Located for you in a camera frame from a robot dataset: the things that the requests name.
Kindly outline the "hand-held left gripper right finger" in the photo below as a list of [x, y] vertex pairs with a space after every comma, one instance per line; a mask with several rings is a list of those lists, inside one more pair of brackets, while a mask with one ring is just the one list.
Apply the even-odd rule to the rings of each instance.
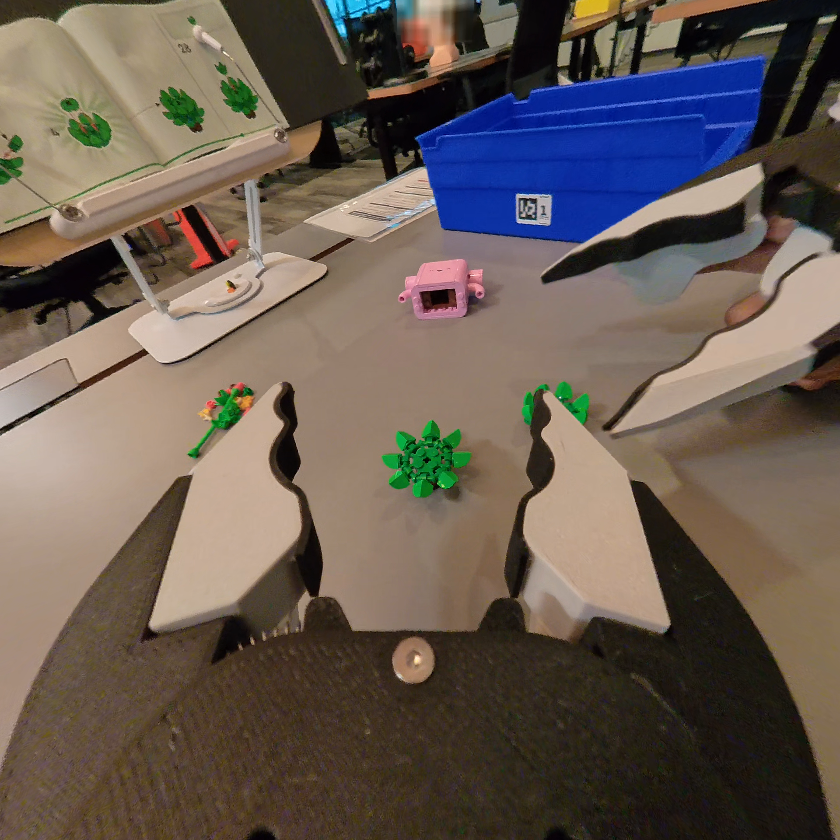
[[596, 618], [670, 627], [625, 468], [551, 392], [533, 398], [531, 489], [506, 557], [509, 594], [533, 634], [578, 640]]

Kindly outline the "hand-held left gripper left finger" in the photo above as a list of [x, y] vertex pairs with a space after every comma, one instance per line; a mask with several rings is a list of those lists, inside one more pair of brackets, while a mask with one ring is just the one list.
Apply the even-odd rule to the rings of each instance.
[[319, 594], [322, 552], [294, 481], [297, 426], [294, 389], [277, 383], [193, 468], [153, 633], [228, 617], [252, 634], [299, 629], [301, 599]]

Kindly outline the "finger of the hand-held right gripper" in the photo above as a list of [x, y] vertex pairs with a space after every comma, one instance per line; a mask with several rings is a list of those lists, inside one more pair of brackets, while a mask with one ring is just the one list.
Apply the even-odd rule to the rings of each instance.
[[839, 254], [787, 270], [750, 318], [708, 335], [679, 364], [641, 384], [603, 429], [651, 431], [800, 380], [838, 355]]
[[673, 301], [703, 269], [763, 242], [763, 187], [763, 166], [753, 164], [659, 198], [572, 248], [542, 273], [542, 283], [614, 266], [638, 300]]

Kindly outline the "small green brick leaf rosette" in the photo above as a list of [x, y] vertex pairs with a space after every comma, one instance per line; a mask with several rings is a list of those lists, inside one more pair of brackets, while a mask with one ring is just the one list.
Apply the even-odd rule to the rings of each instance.
[[534, 391], [527, 392], [523, 397], [521, 415], [527, 425], [532, 423], [536, 394], [539, 392], [551, 392], [552, 395], [577, 419], [582, 425], [586, 423], [590, 397], [587, 393], [576, 395], [574, 389], [567, 381], [559, 382], [554, 389], [549, 384], [541, 384]]

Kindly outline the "large green brick leaf rosette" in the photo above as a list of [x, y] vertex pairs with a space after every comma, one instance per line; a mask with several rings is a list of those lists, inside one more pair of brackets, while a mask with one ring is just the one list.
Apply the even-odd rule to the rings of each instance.
[[419, 437], [405, 431], [395, 434], [398, 450], [385, 454], [381, 461], [392, 471], [388, 484], [394, 489], [409, 489], [415, 498], [430, 497], [437, 489], [449, 490], [459, 482], [458, 470], [472, 459], [469, 451], [459, 449], [459, 429], [442, 435], [435, 420], [430, 420]]

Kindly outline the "person's right hand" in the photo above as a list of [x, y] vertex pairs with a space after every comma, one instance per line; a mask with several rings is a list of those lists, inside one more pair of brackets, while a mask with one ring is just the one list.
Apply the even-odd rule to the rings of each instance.
[[[708, 266], [699, 273], [703, 275], [717, 271], [731, 270], [762, 275], [767, 265], [771, 262], [772, 257], [798, 226], [796, 220], [788, 217], [772, 215], [766, 219], [768, 225], [767, 230], [763, 241], [757, 248], [747, 255]], [[726, 325], [733, 326], [750, 318], [762, 309], [764, 303], [765, 298], [757, 291], [733, 303], [724, 315]]]

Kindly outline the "blue plastic bin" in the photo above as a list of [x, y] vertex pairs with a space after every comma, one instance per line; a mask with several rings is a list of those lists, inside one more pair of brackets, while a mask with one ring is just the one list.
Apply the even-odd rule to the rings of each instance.
[[747, 150], [765, 59], [512, 94], [417, 137], [445, 229], [581, 243]]

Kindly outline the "pile of small flower bricks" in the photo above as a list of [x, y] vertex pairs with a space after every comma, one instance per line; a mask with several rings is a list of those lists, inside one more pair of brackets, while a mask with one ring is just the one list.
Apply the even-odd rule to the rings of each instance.
[[255, 400], [254, 391], [244, 383], [235, 383], [218, 391], [198, 413], [215, 429], [228, 430], [246, 415]]

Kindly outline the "white book stand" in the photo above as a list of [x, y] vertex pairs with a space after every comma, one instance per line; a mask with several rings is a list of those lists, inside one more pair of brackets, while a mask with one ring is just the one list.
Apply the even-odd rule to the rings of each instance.
[[[319, 262], [265, 252], [256, 188], [258, 176], [307, 157], [320, 135], [320, 122], [290, 132], [273, 127], [136, 181], [105, 187], [75, 204], [60, 205], [48, 221], [2, 235], [2, 264], [37, 265], [40, 257], [65, 257], [110, 239], [152, 308], [130, 325], [129, 334], [156, 361], [183, 361], [327, 273], [327, 267]], [[219, 278], [203, 280], [186, 294], [162, 301], [149, 286], [122, 234], [236, 183], [245, 186], [246, 262], [233, 266], [229, 259], [221, 265], [223, 274]]]

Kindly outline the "pink toy brick pot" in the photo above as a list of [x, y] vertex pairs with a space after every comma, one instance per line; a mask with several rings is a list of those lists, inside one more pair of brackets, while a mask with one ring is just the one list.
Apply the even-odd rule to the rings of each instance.
[[470, 269], [464, 259], [427, 262], [405, 278], [400, 303], [409, 303], [417, 319], [462, 318], [472, 300], [485, 296], [482, 269]]

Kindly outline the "red orange floor cone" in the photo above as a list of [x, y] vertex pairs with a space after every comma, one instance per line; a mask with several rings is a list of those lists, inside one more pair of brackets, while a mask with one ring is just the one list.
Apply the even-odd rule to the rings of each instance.
[[193, 253], [190, 263], [192, 271], [216, 266], [234, 256], [240, 243], [236, 238], [222, 236], [204, 210], [198, 205], [189, 205], [171, 212], [171, 223], [157, 217], [142, 224], [142, 234], [150, 248], [160, 249], [173, 245], [171, 228], [178, 228]]

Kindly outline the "wooden top office desk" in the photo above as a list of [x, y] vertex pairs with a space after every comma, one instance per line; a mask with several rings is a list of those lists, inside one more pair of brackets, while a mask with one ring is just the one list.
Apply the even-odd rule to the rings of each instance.
[[387, 181], [397, 177], [395, 152], [414, 152], [418, 134], [505, 93], [511, 52], [511, 43], [479, 50], [367, 91], [364, 115]]

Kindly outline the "laminated paper sheet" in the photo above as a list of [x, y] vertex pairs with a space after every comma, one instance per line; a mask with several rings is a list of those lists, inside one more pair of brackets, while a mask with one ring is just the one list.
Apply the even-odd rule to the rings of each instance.
[[436, 208], [426, 167], [407, 171], [356, 198], [306, 219], [330, 233], [372, 242]]

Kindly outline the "dark grey board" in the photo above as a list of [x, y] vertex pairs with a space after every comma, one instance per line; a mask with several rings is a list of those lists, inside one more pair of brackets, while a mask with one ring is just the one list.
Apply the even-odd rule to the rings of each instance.
[[367, 88], [325, 2], [223, 5], [290, 128], [364, 104]]

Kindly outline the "open instruction booklet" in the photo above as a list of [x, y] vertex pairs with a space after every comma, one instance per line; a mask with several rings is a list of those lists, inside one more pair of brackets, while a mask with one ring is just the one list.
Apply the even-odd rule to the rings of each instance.
[[2, 233], [289, 127], [221, 2], [20, 18], [1, 28]]

